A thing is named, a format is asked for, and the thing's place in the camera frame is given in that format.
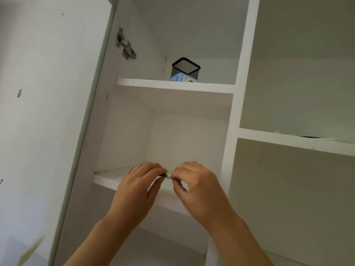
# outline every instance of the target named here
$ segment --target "hand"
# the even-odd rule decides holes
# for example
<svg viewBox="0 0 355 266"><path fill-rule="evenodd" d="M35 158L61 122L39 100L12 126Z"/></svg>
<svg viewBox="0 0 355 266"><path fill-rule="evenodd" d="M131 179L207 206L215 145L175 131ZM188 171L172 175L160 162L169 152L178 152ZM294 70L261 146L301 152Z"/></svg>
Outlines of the hand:
<svg viewBox="0 0 355 266"><path fill-rule="evenodd" d="M201 164L185 162L171 174L174 191L190 214L212 234L237 216L216 175ZM180 180L189 186L186 190Z"/></svg>
<svg viewBox="0 0 355 266"><path fill-rule="evenodd" d="M164 181L163 177L155 179L166 172L158 163L144 163L133 167L118 185L105 219L119 232L130 234L148 214Z"/></svg>

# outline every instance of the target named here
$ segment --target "mesh basket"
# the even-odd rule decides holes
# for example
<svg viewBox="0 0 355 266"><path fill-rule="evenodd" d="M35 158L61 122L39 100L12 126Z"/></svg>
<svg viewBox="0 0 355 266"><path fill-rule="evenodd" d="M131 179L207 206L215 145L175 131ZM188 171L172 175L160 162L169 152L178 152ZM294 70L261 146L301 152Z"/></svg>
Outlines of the mesh basket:
<svg viewBox="0 0 355 266"><path fill-rule="evenodd" d="M171 71L171 76L174 76L178 73L184 73L188 76L193 77L196 80L198 77L198 71L201 69L199 65L195 64L187 58L180 58L171 66L173 67Z"/></svg>

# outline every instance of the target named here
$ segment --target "person's left hand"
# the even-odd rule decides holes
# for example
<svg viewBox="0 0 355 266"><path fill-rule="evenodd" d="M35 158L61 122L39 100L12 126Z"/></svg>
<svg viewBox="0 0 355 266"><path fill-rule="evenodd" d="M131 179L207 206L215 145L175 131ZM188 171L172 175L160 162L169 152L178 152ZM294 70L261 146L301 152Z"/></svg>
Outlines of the person's left hand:
<svg viewBox="0 0 355 266"><path fill-rule="evenodd" d="M132 232L148 214L164 181L163 177L155 179L166 172L158 163L133 167L118 185L105 219L118 231Z"/></svg>

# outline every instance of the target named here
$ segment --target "person's right hand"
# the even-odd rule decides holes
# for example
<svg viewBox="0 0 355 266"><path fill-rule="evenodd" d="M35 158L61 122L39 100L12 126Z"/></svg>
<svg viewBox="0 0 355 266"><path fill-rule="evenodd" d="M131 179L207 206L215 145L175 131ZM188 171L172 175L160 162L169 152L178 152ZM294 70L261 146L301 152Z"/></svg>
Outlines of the person's right hand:
<svg viewBox="0 0 355 266"><path fill-rule="evenodd" d="M195 161L185 162L176 167L171 178L175 193L210 234L221 224L234 221L237 215L213 172ZM187 183L189 190L179 179Z"/></svg>

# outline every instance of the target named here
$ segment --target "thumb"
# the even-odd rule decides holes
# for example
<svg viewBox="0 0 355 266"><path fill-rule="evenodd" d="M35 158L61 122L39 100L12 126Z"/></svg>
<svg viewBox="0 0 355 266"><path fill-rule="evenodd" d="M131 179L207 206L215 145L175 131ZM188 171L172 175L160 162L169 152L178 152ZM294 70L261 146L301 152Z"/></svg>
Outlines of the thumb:
<svg viewBox="0 0 355 266"><path fill-rule="evenodd" d="M174 184L174 191L176 195L179 197L179 199L184 202L184 199L186 198L186 192L187 190L182 186L180 180L178 179L172 179L173 184Z"/></svg>
<svg viewBox="0 0 355 266"><path fill-rule="evenodd" d="M164 177L159 177L157 180L154 181L153 185L150 187L148 191L148 201L150 201L152 205L155 201L155 198L157 197L158 191L164 179L165 179Z"/></svg>

